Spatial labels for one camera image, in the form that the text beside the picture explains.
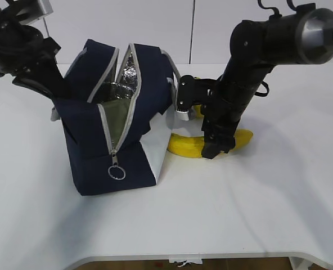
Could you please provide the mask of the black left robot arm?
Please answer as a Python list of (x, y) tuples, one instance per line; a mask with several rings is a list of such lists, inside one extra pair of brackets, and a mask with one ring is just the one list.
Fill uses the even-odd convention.
[(7, 1), (0, 8), (0, 77), (49, 99), (70, 98), (56, 61), (61, 47), (31, 24), (53, 12), (49, 1)]

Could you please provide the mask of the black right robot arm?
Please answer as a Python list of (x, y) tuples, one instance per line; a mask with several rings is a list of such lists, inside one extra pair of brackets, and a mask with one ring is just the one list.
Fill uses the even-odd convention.
[(315, 3), (287, 4), (294, 14), (282, 16), (274, 8), (267, 21), (242, 20), (234, 28), (229, 62), (201, 106), (204, 158), (235, 148), (241, 116), (276, 66), (320, 65), (333, 58), (333, 11)]

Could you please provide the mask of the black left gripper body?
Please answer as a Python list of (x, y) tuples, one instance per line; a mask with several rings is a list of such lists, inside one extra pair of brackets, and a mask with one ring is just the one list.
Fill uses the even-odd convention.
[(52, 38), (34, 40), (0, 38), (0, 77), (30, 74), (44, 77), (43, 63), (55, 60), (61, 47)]

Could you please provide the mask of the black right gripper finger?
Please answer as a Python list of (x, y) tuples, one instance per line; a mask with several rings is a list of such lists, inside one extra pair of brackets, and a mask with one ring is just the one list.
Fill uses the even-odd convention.
[(236, 146), (235, 130), (227, 130), (219, 134), (220, 150), (229, 153)]
[(213, 159), (221, 153), (220, 146), (216, 143), (215, 139), (209, 136), (204, 136), (204, 146), (201, 155), (206, 159)]

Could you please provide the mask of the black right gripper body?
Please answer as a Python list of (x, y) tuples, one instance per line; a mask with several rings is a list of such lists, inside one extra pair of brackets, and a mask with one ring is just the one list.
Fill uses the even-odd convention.
[(202, 101), (202, 131), (206, 141), (233, 141), (242, 114), (258, 90), (258, 82), (202, 79), (206, 97)]

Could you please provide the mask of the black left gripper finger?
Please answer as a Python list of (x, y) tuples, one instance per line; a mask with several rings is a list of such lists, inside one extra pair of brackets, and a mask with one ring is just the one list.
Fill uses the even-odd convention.
[(44, 86), (57, 98), (72, 98), (71, 90), (61, 75), (55, 60), (43, 63)]
[(53, 80), (45, 77), (30, 74), (18, 75), (13, 79), (12, 84), (27, 88), (45, 97), (55, 97), (52, 92)]

